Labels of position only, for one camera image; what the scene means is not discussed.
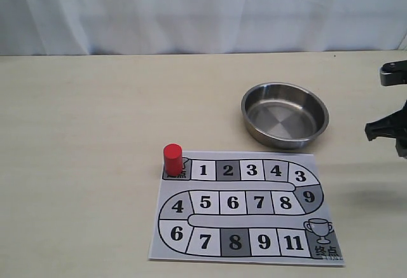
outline number 7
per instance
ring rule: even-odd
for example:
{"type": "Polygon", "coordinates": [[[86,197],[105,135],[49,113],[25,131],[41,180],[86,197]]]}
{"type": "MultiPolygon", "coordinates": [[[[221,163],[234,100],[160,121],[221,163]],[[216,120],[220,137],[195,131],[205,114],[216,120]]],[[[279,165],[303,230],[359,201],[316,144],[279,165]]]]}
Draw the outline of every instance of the number 7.
{"type": "Polygon", "coordinates": [[[208,247],[208,242],[209,242],[209,239],[210,239],[210,235],[201,235],[201,236],[199,237],[199,239],[203,239],[203,238],[206,238],[206,239],[204,240],[204,242],[203,242],[201,248],[202,248],[202,249],[206,249],[206,247],[208,247]]]}
{"type": "Polygon", "coordinates": [[[261,208],[261,206],[263,205],[263,201],[264,201],[265,197],[254,197],[254,200],[260,200],[257,203],[257,208],[261,208]]]}

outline game board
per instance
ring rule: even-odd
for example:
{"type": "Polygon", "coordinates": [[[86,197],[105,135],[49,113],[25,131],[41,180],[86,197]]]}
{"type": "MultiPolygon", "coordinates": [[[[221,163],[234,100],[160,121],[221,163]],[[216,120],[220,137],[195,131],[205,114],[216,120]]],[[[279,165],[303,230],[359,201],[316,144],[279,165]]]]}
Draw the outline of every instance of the game board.
{"type": "Polygon", "coordinates": [[[153,260],[344,264],[313,155],[184,151],[163,171],[153,260]]]}

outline trophy icon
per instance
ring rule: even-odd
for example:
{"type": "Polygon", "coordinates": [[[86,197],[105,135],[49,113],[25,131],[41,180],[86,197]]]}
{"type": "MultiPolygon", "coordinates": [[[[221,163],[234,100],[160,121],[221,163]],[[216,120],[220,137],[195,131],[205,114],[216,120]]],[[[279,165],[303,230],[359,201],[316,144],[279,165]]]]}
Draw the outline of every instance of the trophy icon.
{"type": "Polygon", "coordinates": [[[304,222],[304,227],[309,232],[316,234],[319,239],[317,242],[319,244],[329,244],[330,240],[326,238],[329,233],[333,231],[333,225],[326,219],[309,219],[304,222]]]}

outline metal bowl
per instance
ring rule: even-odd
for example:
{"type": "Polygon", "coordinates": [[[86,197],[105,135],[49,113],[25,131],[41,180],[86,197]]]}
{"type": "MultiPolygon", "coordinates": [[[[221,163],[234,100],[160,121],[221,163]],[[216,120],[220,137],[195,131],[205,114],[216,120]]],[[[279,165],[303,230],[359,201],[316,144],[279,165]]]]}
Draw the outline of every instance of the metal bowl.
{"type": "Polygon", "coordinates": [[[249,133],[266,146],[299,149],[321,135],[328,110],[312,92],[288,83],[264,83],[243,96],[242,114],[249,133]]]}

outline red cylinder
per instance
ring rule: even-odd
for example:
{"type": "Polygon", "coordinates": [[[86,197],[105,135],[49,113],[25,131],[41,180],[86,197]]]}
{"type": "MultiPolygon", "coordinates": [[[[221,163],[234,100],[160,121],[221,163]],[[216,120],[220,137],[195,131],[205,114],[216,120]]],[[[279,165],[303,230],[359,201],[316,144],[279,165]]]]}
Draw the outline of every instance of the red cylinder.
{"type": "Polygon", "coordinates": [[[164,148],[164,168],[170,176],[178,176],[183,171],[183,149],[178,144],[164,148]]]}

